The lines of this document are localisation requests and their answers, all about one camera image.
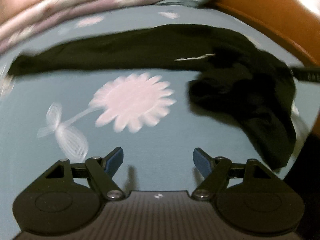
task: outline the silver bolt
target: silver bolt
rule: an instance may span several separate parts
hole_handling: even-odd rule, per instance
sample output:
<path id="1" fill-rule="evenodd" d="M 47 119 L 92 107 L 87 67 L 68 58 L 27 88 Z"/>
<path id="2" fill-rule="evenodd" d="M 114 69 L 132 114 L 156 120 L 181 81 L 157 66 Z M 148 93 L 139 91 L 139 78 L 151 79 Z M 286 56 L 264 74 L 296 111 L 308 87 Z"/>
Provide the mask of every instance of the silver bolt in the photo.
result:
<path id="1" fill-rule="evenodd" d="M 110 199 L 119 199 L 123 197 L 123 193 L 120 190 L 110 190 L 107 193 L 107 197 Z"/>
<path id="2" fill-rule="evenodd" d="M 210 192 L 206 189 L 197 189 L 194 192 L 194 196 L 199 200 L 206 200 L 211 196 Z"/>

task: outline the ribbed gray panel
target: ribbed gray panel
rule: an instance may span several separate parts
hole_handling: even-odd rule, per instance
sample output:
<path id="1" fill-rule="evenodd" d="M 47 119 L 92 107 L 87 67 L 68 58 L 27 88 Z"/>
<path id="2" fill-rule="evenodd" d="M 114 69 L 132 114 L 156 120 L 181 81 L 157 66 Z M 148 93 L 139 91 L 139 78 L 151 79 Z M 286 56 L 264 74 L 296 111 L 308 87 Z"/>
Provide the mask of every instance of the ribbed gray panel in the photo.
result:
<path id="1" fill-rule="evenodd" d="M 134 191 L 109 202 L 87 227 L 57 237 L 23 232 L 16 240 L 301 240 L 290 233 L 277 237 L 243 234 L 224 223 L 207 202 L 192 200 L 186 191 Z"/>

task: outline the black cloth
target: black cloth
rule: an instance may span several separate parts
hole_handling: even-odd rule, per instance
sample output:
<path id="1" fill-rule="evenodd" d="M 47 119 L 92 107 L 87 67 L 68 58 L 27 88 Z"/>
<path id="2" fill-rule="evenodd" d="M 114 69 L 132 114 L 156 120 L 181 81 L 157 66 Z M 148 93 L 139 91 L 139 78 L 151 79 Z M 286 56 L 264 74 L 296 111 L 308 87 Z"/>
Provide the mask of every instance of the black cloth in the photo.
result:
<path id="1" fill-rule="evenodd" d="M 199 58 L 176 61 L 191 57 Z M 278 71 L 284 62 L 229 29 L 175 24 L 71 41 L 18 56 L 8 74 L 143 68 L 200 71 L 190 101 L 233 115 L 272 169 L 286 166 L 296 141 L 293 78 Z"/>

